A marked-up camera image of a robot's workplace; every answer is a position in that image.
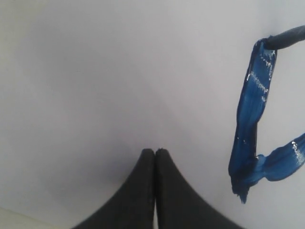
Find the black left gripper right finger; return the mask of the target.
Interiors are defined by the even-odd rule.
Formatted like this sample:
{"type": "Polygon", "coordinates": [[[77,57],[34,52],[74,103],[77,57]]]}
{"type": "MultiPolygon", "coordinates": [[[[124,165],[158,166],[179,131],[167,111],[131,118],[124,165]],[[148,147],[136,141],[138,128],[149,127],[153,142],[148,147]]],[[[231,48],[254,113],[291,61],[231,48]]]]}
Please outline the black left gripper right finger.
{"type": "Polygon", "coordinates": [[[170,153],[155,153],[155,200],[160,229],[240,229],[205,202],[184,179],[170,153]]]}

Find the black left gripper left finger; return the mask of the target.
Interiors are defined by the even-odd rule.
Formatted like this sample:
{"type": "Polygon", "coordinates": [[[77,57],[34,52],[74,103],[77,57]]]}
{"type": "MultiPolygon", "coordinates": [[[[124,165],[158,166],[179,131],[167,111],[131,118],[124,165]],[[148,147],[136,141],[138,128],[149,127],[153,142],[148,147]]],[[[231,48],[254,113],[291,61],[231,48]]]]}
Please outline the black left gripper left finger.
{"type": "Polygon", "coordinates": [[[76,229],[152,229],[154,217],[154,162],[151,149],[140,157],[117,192],[76,229]]]}

